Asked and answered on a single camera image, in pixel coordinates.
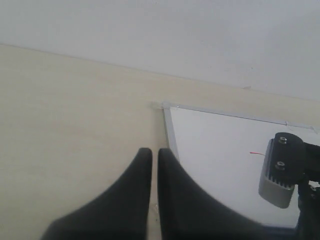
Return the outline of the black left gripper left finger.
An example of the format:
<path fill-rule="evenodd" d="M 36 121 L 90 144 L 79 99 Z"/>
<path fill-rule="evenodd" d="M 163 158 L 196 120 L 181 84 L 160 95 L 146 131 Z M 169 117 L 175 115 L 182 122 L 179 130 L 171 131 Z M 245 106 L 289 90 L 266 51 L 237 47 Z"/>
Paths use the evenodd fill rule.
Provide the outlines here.
<path fill-rule="evenodd" d="M 140 148 L 123 174 L 101 195 L 53 221 L 43 240 L 145 240 L 153 154 Z"/>

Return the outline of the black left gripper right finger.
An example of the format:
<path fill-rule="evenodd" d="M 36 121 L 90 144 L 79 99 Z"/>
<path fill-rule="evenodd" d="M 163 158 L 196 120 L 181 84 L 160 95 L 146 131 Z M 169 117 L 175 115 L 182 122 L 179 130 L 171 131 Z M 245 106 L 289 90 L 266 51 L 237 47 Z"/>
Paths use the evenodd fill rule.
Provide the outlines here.
<path fill-rule="evenodd" d="M 268 232 L 203 190 L 169 148 L 158 151 L 157 196 L 164 240 L 267 240 Z"/>

